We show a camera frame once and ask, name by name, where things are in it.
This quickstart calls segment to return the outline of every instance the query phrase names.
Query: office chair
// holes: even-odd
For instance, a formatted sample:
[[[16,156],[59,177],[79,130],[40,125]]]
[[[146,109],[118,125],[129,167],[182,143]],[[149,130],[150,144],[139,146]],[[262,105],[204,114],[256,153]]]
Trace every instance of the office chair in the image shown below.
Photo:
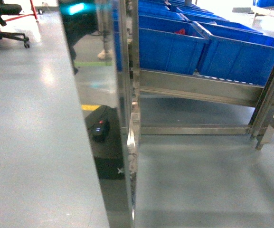
[[[6,26],[6,22],[1,18],[1,15],[19,15],[22,7],[18,4],[0,4],[0,24]],[[3,38],[14,39],[24,42],[25,48],[29,48],[29,38],[24,33],[10,33],[0,31],[0,40]]]

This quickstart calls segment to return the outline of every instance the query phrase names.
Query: red metal frame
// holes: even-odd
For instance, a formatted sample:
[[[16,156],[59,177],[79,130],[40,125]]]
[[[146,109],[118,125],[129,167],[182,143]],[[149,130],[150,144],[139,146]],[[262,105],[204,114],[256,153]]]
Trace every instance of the red metal frame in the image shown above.
[[[36,19],[36,20],[38,20],[38,15],[37,15],[37,11],[36,11],[36,8],[35,8],[35,6],[34,6],[34,4],[33,4],[33,0],[30,0],[30,4],[31,4],[31,9],[32,9],[32,14],[24,14],[24,15],[19,15],[19,16],[17,16],[17,17],[13,17],[13,18],[9,18],[9,19],[7,19],[7,20],[5,20],[5,21],[11,21],[11,20],[15,20],[15,19],[19,19],[19,18],[24,18],[24,17],[27,17],[27,16],[34,16],[34,18]]]

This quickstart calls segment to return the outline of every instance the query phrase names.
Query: blue plastic bin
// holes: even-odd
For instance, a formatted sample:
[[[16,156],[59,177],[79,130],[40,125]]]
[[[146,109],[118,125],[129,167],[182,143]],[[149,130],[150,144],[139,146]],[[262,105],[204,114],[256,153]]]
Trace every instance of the blue plastic bin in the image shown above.
[[[204,16],[215,15],[214,13],[209,11],[204,11],[202,9],[193,9],[188,7],[177,7],[177,12],[178,13],[195,13],[195,14],[204,15]]]
[[[120,32],[119,32],[119,22],[118,22],[117,12],[113,12],[113,42],[114,42],[114,50],[116,55],[117,71],[122,71]]]
[[[232,29],[246,30],[246,31],[262,34],[262,32],[259,32],[252,28],[249,28],[248,26],[242,25],[240,23],[225,21],[222,19],[210,19],[210,18],[206,18],[206,17],[193,16],[193,15],[186,17],[186,19],[188,22],[197,21],[197,22],[202,22],[202,23],[216,24],[219,26],[230,27]]]
[[[140,66],[191,75],[209,42],[192,23],[139,17]],[[174,32],[185,29],[187,35]]]
[[[149,2],[149,1],[139,1],[138,2],[138,6],[139,8],[151,8],[151,9],[155,9],[155,10],[165,10],[165,11],[169,11],[169,8],[164,5],[164,4],[160,4],[160,3],[156,3],[156,2]]]
[[[274,38],[194,23],[211,40],[197,67],[200,74],[265,85],[274,65]]]
[[[211,18],[217,18],[217,19],[224,19],[220,16],[217,16],[215,14],[212,13],[205,13],[205,12],[199,12],[199,11],[192,11],[192,10],[184,10],[184,9],[180,9],[178,8],[178,12],[184,14],[184,15],[195,15],[195,16],[204,16],[204,17],[211,17]]]
[[[139,7],[139,16],[150,16],[174,21],[185,21],[185,19],[178,13],[158,9],[150,9],[145,7]]]
[[[227,19],[216,16],[215,14],[211,14],[209,16],[208,15],[199,15],[199,14],[196,14],[196,13],[187,13],[187,12],[182,12],[181,14],[184,15],[186,18],[189,18],[190,16],[200,16],[200,17],[205,17],[205,18],[212,19],[212,20],[218,19],[218,20],[229,21]]]
[[[258,7],[274,6],[274,0],[253,0],[253,6],[258,6]]]

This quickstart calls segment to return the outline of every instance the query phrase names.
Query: green floor line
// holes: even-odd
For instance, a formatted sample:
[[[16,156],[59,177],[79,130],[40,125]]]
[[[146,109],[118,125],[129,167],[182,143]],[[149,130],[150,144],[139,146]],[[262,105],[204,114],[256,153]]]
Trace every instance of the green floor line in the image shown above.
[[[108,67],[112,62],[75,62],[75,67]]]

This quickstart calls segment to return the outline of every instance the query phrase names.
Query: red object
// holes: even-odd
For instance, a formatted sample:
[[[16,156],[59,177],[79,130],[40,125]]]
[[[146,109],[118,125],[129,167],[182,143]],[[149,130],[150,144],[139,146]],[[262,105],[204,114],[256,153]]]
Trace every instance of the red object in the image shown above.
[[[19,15],[19,16],[17,16],[17,17],[13,17],[13,18],[7,19],[7,20],[5,20],[5,21],[11,21],[11,20],[15,20],[15,19],[19,19],[19,18],[31,16],[31,15],[33,15],[34,18],[35,18],[36,20],[38,20],[38,15],[37,15],[36,8],[34,7],[33,0],[30,0],[30,4],[31,4],[31,9],[32,9],[33,14]]]
[[[176,34],[185,35],[185,29],[180,29],[178,32],[175,32]]]

